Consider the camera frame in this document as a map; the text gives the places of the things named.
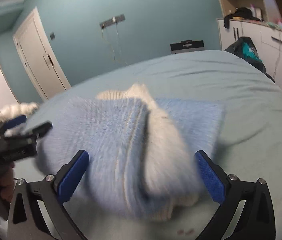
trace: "black garment on counter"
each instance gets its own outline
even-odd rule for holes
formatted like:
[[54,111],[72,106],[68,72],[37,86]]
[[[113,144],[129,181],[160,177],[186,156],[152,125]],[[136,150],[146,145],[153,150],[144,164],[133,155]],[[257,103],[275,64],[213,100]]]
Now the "black garment on counter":
[[[255,58],[252,58],[244,53],[243,46],[245,43],[249,46],[249,50],[251,49],[252,57],[255,56]],[[256,69],[260,70],[264,75],[266,75],[275,83],[274,79],[266,72],[265,65],[262,63],[262,60],[259,59],[256,46],[254,46],[254,43],[250,37],[238,38],[238,40],[232,45],[230,45],[228,48],[226,48],[225,51],[232,53],[240,58],[243,58],[246,62],[254,66]]]
[[235,13],[229,14],[224,17],[224,28],[230,28],[230,19],[234,17],[242,17],[246,20],[261,21],[259,18],[255,18],[252,15],[252,11],[246,7],[238,8]]

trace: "teal wall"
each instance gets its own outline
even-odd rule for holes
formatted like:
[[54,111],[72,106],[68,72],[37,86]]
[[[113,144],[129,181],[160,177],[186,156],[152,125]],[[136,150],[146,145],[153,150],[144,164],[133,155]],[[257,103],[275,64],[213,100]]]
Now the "teal wall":
[[0,65],[17,100],[42,103],[42,99],[26,73],[13,41],[12,31],[0,34]]
[[[55,33],[50,43],[72,86],[126,64],[168,55],[170,44],[182,40],[203,40],[206,49],[220,49],[218,0],[25,0],[13,32],[35,6],[48,38]],[[117,25],[119,36],[115,25],[104,31],[115,49],[114,62],[99,23],[122,13],[126,21]]]

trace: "folded clothing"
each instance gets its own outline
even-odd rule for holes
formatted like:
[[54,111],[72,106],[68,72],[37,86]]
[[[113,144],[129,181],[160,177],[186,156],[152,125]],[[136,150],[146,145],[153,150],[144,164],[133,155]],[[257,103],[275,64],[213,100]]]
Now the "folded clothing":
[[[156,122],[150,122],[151,116]],[[125,217],[149,218],[177,203],[171,198],[203,188],[194,153],[204,150],[212,157],[222,116],[218,104],[191,100],[147,104],[139,98],[73,98],[39,142],[37,164],[45,174],[56,173],[78,150],[86,150],[90,165],[75,194],[88,195],[103,209]],[[164,133],[166,120],[170,126]],[[169,134],[173,126],[180,138]],[[167,145],[176,141],[186,149],[174,145],[166,154]]]

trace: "bed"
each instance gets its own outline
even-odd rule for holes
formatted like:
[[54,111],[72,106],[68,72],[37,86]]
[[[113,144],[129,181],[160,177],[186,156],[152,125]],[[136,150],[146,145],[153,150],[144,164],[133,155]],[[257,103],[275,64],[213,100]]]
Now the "bed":
[[[76,85],[44,103],[27,123],[31,128],[53,118],[68,97],[94,98],[98,92],[147,85],[154,97],[218,101],[226,116],[215,162],[246,181],[264,178],[269,186],[282,238],[282,90],[260,71],[228,52],[199,51],[170,55],[120,68]],[[16,164],[15,176],[42,179],[33,160]],[[191,208],[177,208],[168,222],[133,221],[100,210],[89,200],[66,208],[88,239],[195,239],[218,208],[208,195]],[[226,232],[235,227],[243,203]]]

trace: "drawer handle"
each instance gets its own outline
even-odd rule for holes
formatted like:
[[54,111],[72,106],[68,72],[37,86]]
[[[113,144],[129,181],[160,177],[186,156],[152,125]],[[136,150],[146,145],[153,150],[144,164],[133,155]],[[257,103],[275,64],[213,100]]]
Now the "drawer handle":
[[277,38],[275,38],[275,37],[272,37],[272,36],[271,36],[271,38],[272,38],[272,40],[274,40],[274,41],[276,41],[276,42],[278,42],[278,43],[281,43],[281,44],[282,44],[282,41],[281,41],[281,40],[279,40],[279,39],[277,39]]

